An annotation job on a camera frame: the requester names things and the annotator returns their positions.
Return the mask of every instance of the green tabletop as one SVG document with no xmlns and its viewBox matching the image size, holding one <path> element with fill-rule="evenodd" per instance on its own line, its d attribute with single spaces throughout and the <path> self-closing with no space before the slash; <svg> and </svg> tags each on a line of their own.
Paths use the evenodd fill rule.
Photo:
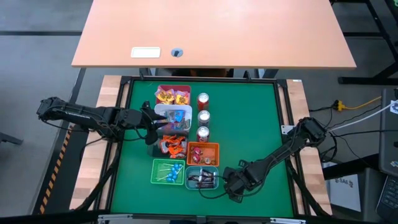
<svg viewBox="0 0 398 224">
<path fill-rule="evenodd" d="M 196 97 L 202 92 L 209 94 L 210 142 L 220 144 L 218 169 L 221 175 L 227 166 L 238 168 L 240 159 L 260 159 L 282 145 L 274 86 L 271 84 L 135 81 L 131 108 L 140 108 L 145 100 L 154 106 L 154 93 L 159 85 L 191 86 L 193 121 L 190 141 L 196 141 Z M 136 137 L 135 131 L 126 132 L 125 138 Z M 188 190 L 184 185 L 151 184 L 153 159 L 148 156 L 144 141 L 123 143 L 111 212 L 293 217 L 284 162 L 271 170 L 257 195 L 236 203 L 227 195 L 214 200 L 205 199 L 197 190 Z M 223 192 L 223 181 L 220 180 L 218 189 L 204 190 L 203 194 L 211 197 Z"/>
</svg>

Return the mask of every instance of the gray floor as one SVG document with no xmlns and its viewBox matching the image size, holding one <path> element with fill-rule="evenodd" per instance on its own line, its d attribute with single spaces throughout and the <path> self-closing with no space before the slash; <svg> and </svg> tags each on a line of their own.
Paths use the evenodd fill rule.
<svg viewBox="0 0 398 224">
<path fill-rule="evenodd" d="M 0 1 L 0 30 L 82 30 L 91 0 L 2 0 Z M 398 40 L 395 21 L 383 1 L 373 1 L 393 40 Z M 333 6 L 344 31 L 372 31 L 376 26 L 365 6 L 335 4 Z M 56 128 L 41 123 L 35 112 L 41 99 L 58 96 L 68 99 L 78 74 L 70 63 L 78 37 L 0 37 L 0 131 L 24 139 L 21 146 L 0 144 L 0 216 L 30 213 L 39 180 L 51 154 Z M 302 79 L 308 105 L 319 108 L 334 100 L 347 106 L 364 103 L 380 95 L 382 86 L 339 85 L 338 76 L 370 77 L 392 61 L 383 40 L 347 39 L 358 68 L 344 70 L 281 70 L 277 78 Z M 137 75 L 136 69 L 88 69 L 78 102 L 94 106 L 103 75 Z M 243 70 L 237 72 L 241 77 Z M 333 112 L 333 123 L 350 118 L 370 107 L 357 111 Z M 327 123 L 329 111 L 313 113 Z M 339 131 L 378 129 L 374 117 Z M 378 150 L 378 134 L 347 137 L 359 156 Z M 331 146 L 327 140 L 323 151 Z M 336 157 L 349 161 L 355 156 L 339 141 Z"/>
</svg>

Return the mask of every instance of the white cable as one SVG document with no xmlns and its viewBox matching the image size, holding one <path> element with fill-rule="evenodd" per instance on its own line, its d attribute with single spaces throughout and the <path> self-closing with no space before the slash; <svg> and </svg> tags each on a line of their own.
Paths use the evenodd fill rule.
<svg viewBox="0 0 398 224">
<path fill-rule="evenodd" d="M 351 123 L 348 123 L 348 124 L 344 124 L 344 125 L 342 125 L 342 126 L 340 126 L 340 127 L 333 128 L 333 129 L 329 130 L 328 132 L 336 131 L 337 129 L 345 128 L 345 127 L 347 127 L 347 126 L 350 126 L 350 125 L 359 123 L 359 122 L 361 122 L 361 121 L 364 121 L 364 120 L 366 120 L 366 119 L 368 119 L 368 118 L 371 118 L 371 117 L 373 117 L 374 115 L 376 115 L 376 114 L 378 114 L 378 113 L 380 113 L 380 112 L 382 112 L 382 111 L 388 109 L 390 106 L 394 105 L 395 103 L 398 103 L 398 100 L 393 101 L 390 105 L 386 106 L 386 107 L 383 108 L 383 109 L 380 109 L 379 111 L 374 112 L 373 114 L 370 114 L 369 116 L 367 116 L 367 117 L 365 117 L 365 118 L 359 119 L 359 120 L 357 120 L 357 121 L 354 121 L 354 122 L 351 122 Z"/>
</svg>

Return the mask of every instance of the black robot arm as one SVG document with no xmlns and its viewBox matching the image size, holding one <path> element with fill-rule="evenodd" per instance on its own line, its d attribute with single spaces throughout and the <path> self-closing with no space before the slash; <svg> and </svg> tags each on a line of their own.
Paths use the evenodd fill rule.
<svg viewBox="0 0 398 224">
<path fill-rule="evenodd" d="M 289 131 L 286 142 L 264 159 L 254 162 L 239 161 L 240 169 L 226 167 L 224 189 L 231 200 L 242 202 L 244 190 L 252 191 L 264 184 L 269 171 L 278 163 L 306 146 L 316 147 L 325 139 L 326 130 L 314 119 L 303 118 Z"/>
<path fill-rule="evenodd" d="M 146 129 L 147 136 L 143 139 L 146 140 L 146 144 L 152 144 L 158 138 L 156 129 L 167 124 L 154 123 L 155 120 L 166 118 L 156 114 L 148 101 L 145 101 L 138 111 L 104 106 L 91 108 L 51 97 L 41 101 L 36 113 L 44 122 L 61 119 L 79 124 L 83 129 L 95 130 L 101 137 L 113 142 L 123 140 L 124 130 Z"/>
</svg>

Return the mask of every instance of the wooden table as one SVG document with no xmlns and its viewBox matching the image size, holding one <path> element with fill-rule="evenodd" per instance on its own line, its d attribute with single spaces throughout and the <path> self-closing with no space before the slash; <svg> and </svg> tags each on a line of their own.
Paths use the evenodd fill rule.
<svg viewBox="0 0 398 224">
<path fill-rule="evenodd" d="M 120 81 L 120 76 L 107 75 L 104 77 L 96 106 L 115 105 Z M 300 118 L 309 116 L 303 85 L 301 80 L 287 80 L 287 87 L 293 119 L 294 122 L 297 123 Z M 122 106 L 126 103 L 127 89 L 127 87 L 124 88 L 124 93 L 121 101 Z M 288 115 L 286 110 L 287 106 L 284 101 L 284 91 L 282 87 L 279 87 L 279 94 L 281 98 L 284 122 L 285 124 L 288 124 Z M 89 133 L 87 141 L 92 141 L 98 138 L 98 134 Z M 71 209 L 79 206 L 90 194 L 90 192 L 93 190 L 94 186 L 98 182 L 101 172 L 101 166 L 104 161 L 105 147 L 106 141 L 99 141 L 86 147 L 80 165 L 78 178 L 76 180 L 72 201 L 70 204 Z M 115 150 L 116 144 L 113 144 L 113 150 L 111 151 L 111 158 L 109 160 L 109 163 L 113 160 Z M 306 147 L 301 151 L 300 156 L 303 164 L 302 168 L 307 188 L 312 193 L 317 202 L 322 206 L 322 208 L 331 214 L 330 201 L 326 192 L 325 181 L 323 179 L 322 167 L 320 164 L 317 149 Z M 105 208 L 105 201 L 108 197 L 108 187 L 108 184 L 104 187 L 99 208 Z M 297 186 L 295 188 L 295 192 L 298 201 L 298 211 L 299 213 L 303 214 L 304 210 L 302 197 Z"/>
<path fill-rule="evenodd" d="M 356 67 L 329 0 L 95 0 L 72 66 Z"/>
</svg>

